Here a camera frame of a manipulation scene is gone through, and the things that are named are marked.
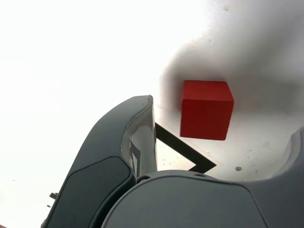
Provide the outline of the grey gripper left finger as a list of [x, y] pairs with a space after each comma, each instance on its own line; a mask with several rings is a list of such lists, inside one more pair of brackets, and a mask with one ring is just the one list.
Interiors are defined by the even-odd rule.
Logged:
[[152, 96], [114, 107], [83, 142], [43, 227], [101, 227], [137, 179], [157, 170], [155, 145]]

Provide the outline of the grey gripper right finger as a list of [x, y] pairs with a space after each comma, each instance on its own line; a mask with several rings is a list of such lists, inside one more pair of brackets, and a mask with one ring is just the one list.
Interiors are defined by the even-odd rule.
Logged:
[[222, 181], [199, 175], [155, 176], [124, 194], [104, 228], [301, 228], [304, 225], [304, 131], [274, 177]]

